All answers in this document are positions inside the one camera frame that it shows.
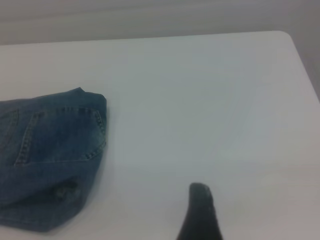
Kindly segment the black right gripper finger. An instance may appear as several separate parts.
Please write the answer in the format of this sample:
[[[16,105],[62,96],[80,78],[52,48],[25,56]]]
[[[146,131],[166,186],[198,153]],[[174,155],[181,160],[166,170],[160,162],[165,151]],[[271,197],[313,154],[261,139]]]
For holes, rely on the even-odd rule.
[[[207,185],[199,182],[190,184],[188,208],[177,239],[223,239],[216,215],[214,199]]]

